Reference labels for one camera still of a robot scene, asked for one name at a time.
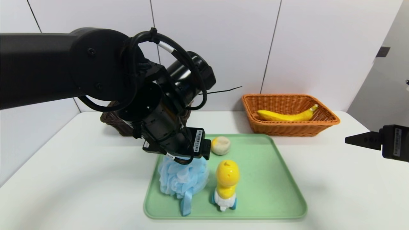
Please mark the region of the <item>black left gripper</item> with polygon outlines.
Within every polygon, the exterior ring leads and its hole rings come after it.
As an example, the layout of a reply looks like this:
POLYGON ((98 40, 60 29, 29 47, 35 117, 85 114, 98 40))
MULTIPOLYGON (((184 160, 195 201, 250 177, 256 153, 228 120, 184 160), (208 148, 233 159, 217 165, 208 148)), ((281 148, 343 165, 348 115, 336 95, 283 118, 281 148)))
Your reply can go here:
POLYGON ((205 138, 203 128, 183 127, 160 142, 145 140, 142 149, 148 153, 168 155, 171 158, 210 159, 211 140, 205 138))

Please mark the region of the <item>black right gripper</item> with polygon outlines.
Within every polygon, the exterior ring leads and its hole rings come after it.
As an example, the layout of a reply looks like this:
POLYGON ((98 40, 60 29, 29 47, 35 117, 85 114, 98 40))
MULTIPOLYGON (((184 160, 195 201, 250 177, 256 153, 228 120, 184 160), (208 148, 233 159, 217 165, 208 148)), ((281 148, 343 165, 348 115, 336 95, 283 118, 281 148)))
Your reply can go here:
POLYGON ((346 144, 381 150, 386 159, 409 161, 409 127, 396 124, 384 125, 379 132, 366 132, 345 137, 346 144))

